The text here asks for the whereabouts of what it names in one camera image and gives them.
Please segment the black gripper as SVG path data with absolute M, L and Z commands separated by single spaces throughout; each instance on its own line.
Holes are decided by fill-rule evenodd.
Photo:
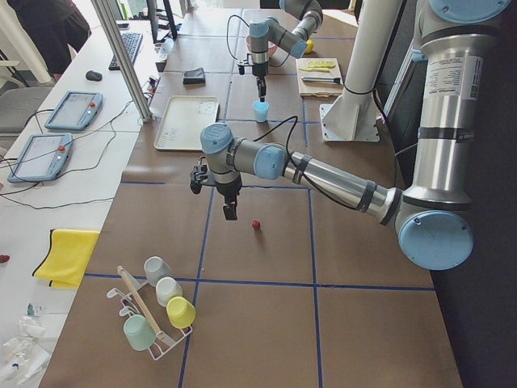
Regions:
M 226 221 L 237 220 L 237 196 L 242 188 L 242 177 L 239 171 L 218 173 L 213 171 L 212 177 L 217 191 L 224 196 L 223 213 Z
M 260 101 L 264 101 L 267 95 L 267 84 L 265 78 L 268 75 L 268 67 L 269 61 L 251 64 L 252 74 L 256 77 L 258 98 Z

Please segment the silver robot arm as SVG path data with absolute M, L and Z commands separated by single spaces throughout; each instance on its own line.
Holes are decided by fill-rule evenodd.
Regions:
M 266 76 L 269 66 L 270 42 L 288 55 L 301 58 L 307 48 L 307 40 L 322 25 L 322 8 L 318 1 L 280 1 L 280 8 L 296 17 L 299 23 L 290 32 L 274 17 L 266 17 L 249 23 L 250 49 L 247 57 L 239 61 L 239 73 L 251 66 L 256 77 L 258 98 L 264 102 L 267 94 Z
M 368 98 L 404 1 L 364 1 L 359 29 L 342 94 L 322 105 L 326 141 L 372 141 L 375 125 L 365 122 Z M 418 1 L 413 53 L 427 60 L 422 113 L 416 143 L 414 177 L 404 191 L 339 170 L 285 146 L 235 137 L 228 125 L 210 124 L 200 134 L 204 153 L 190 174 L 190 188 L 215 186 L 224 197 L 226 220 L 237 220 L 241 173 L 262 179 L 283 176 L 312 186 L 349 209 L 372 215 L 381 225 L 394 223 L 402 252 L 419 267 L 447 270 L 462 264 L 473 250 L 473 232 L 460 212 L 471 201 L 464 172 L 477 106 L 485 53 L 495 45 L 501 13 L 511 1 Z M 276 18 L 251 22 L 250 63 L 259 98 L 265 97 L 267 43 L 301 58 L 307 40 L 323 22 L 318 1 L 280 1 L 296 17 L 290 32 Z

